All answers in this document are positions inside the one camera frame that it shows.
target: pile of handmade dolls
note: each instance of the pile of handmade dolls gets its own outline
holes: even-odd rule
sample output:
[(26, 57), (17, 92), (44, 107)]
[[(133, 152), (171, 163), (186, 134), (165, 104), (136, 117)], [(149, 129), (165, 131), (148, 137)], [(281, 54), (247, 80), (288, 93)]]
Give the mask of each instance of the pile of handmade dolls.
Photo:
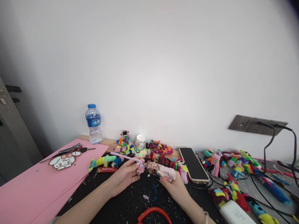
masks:
[(202, 165), (204, 168), (208, 168), (214, 177), (219, 177), (219, 169), (225, 166), (235, 167), (231, 174), (236, 178), (245, 176), (244, 171), (253, 173), (252, 167), (261, 168), (261, 165), (244, 150), (234, 153), (220, 152), (220, 149), (215, 153), (211, 150), (206, 150), (205, 158), (207, 159), (202, 161)]
[[(177, 161), (172, 161), (165, 157), (167, 154), (173, 153), (173, 149), (170, 146), (163, 145), (160, 141), (151, 140), (151, 142), (146, 143), (145, 149), (139, 150), (138, 148), (134, 147), (134, 144), (129, 136), (129, 131), (127, 130), (122, 131), (121, 138), (116, 142), (118, 143), (118, 146), (114, 149), (115, 153), (123, 154), (125, 156), (133, 155), (136, 157), (141, 157), (141, 162), (143, 164), (145, 163), (144, 158), (150, 159), (151, 162), (148, 162), (146, 165), (149, 173), (160, 176), (162, 173), (159, 172), (159, 167), (165, 166), (177, 170), (185, 184), (189, 182), (188, 169), (184, 160), (178, 159)], [(88, 171), (90, 172), (94, 167), (100, 165), (108, 167), (109, 162), (112, 162), (112, 167), (118, 167), (123, 161), (123, 157), (107, 155), (99, 158), (98, 160), (92, 160)]]
[(220, 152), (215, 153), (211, 150), (204, 152), (205, 160), (202, 161), (204, 168), (211, 171), (214, 177), (219, 177), (219, 169), (221, 167), (234, 167), (231, 175), (227, 174), (228, 178), (224, 182), (224, 187), (214, 188), (209, 191), (214, 202), (222, 207), (229, 200), (234, 200), (244, 211), (250, 212), (251, 210), (258, 216), (262, 223), (272, 223), (274, 219), (267, 214), (256, 202), (256, 200), (250, 197), (248, 194), (243, 193), (238, 188), (238, 181), (242, 180), (245, 176), (255, 175), (258, 177), (263, 185), (283, 204), (291, 205), (291, 201), (285, 196), (285, 194), (277, 187), (269, 176), (261, 172), (261, 165), (253, 159), (246, 151), (240, 150), (239, 152)]

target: water bottle label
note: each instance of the water bottle label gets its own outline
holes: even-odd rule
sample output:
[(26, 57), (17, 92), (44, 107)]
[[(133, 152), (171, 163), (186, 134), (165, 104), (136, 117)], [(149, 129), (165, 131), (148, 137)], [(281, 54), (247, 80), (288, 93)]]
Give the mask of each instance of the water bottle label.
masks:
[(101, 117), (99, 114), (97, 114), (96, 117), (88, 117), (87, 116), (86, 121), (87, 121), (88, 127), (94, 128), (101, 124)]

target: gray door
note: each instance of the gray door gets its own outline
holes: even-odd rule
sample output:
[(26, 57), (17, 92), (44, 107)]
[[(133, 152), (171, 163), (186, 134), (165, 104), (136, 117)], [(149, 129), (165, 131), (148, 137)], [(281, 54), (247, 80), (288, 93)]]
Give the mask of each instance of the gray door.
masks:
[(42, 160), (0, 77), (0, 186)]

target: blue bottle cap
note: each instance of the blue bottle cap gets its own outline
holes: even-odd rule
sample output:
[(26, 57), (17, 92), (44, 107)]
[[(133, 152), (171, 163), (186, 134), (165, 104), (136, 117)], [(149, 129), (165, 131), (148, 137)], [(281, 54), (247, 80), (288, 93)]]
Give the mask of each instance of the blue bottle cap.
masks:
[(95, 104), (88, 104), (87, 107), (88, 108), (96, 108), (96, 105)]

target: black table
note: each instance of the black table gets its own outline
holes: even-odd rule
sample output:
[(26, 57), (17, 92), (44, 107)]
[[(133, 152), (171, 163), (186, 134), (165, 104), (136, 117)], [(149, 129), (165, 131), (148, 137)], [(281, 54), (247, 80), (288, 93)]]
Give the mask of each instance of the black table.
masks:
[[(97, 174), (96, 170), (97, 169), (94, 168), (90, 172), (74, 192), (71, 200), (60, 210), (58, 216), (63, 215), (112, 175), (111, 173)], [(172, 199), (168, 191), (158, 182), (156, 177), (153, 175), (148, 177), (148, 174), (149, 173), (145, 171), (141, 174), (139, 181), (131, 184), (118, 196), (111, 198), (98, 212), (91, 223), (137, 223), (137, 217), (149, 207), (162, 208), (168, 214), (172, 223), (192, 223), (186, 213)], [(155, 194), (153, 184), (156, 185), (157, 195)], [(207, 189), (202, 190), (187, 187), (187, 190), (196, 203), (207, 211), (216, 223), (225, 223), (217, 206), (209, 196)], [(147, 195), (149, 200), (143, 198), (143, 195)], [(154, 212), (149, 214), (143, 220), (143, 223), (167, 223), (167, 221), (160, 213)]]

